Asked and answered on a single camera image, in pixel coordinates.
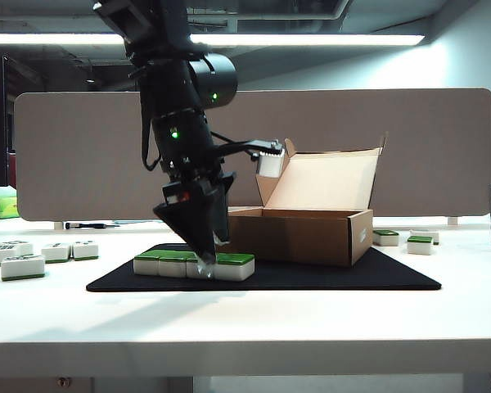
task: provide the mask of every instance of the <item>white table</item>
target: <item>white table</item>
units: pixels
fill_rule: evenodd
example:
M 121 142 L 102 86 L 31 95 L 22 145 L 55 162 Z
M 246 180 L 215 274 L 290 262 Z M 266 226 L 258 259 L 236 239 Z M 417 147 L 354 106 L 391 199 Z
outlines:
M 54 231 L 0 221 L 0 242 L 93 239 L 99 260 L 0 280 L 0 377 L 156 377 L 491 372 L 491 238 L 486 218 L 440 226 L 431 256 L 386 254 L 440 291 L 91 293 L 89 282 L 161 242 L 163 224 Z M 440 221 L 376 219 L 405 228 Z

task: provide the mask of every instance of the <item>black mouse pad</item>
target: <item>black mouse pad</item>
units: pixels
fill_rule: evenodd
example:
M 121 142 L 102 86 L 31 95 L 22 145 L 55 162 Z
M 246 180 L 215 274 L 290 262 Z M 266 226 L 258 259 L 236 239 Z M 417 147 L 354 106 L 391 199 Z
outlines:
M 189 250 L 186 244 L 159 244 L 151 250 Z M 255 274 L 242 282 L 141 276 L 133 260 L 86 286 L 92 292 L 131 291 L 269 291 L 269 290 L 436 290 L 432 278 L 399 263 L 374 248 L 352 268 L 255 261 Z

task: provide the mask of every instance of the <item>open cardboard box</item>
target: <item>open cardboard box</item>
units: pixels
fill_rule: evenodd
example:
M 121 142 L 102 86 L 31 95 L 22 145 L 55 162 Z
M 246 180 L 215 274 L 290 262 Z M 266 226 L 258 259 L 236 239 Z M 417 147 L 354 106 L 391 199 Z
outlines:
M 286 140 L 280 178 L 257 175 L 264 207 L 229 213 L 221 252 L 261 260 L 352 266 L 372 245 L 369 201 L 382 147 L 297 153 Z

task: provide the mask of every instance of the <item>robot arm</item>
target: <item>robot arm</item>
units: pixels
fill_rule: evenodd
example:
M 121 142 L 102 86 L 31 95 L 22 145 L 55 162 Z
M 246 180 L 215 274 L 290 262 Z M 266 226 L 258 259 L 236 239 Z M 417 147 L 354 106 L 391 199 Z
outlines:
M 185 1 L 101 0 L 93 10 L 124 38 L 140 87 L 142 160 L 160 163 L 169 176 L 165 202 L 153 209 L 206 263 L 215 262 L 215 242 L 229 241 L 227 191 L 235 178 L 221 164 L 239 151 L 280 154 L 278 142 L 215 145 L 204 110 L 228 104 L 236 93 L 229 59 L 208 54 L 190 38 Z M 147 163 L 149 128 L 160 156 Z

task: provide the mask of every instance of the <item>fluorescent light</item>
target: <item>fluorescent light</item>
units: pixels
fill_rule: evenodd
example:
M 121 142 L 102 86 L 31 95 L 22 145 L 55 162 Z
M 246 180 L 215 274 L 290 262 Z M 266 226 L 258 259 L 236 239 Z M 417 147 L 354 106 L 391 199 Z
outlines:
M 194 43 L 212 47 L 236 46 L 412 46 L 423 35 L 370 34 L 192 34 Z M 0 44 L 121 45 L 117 34 L 0 34 Z
M 0 45 L 122 45 L 118 34 L 0 34 Z
M 193 34 L 194 43 L 212 47 L 235 46 L 412 46 L 423 35 L 369 34 Z

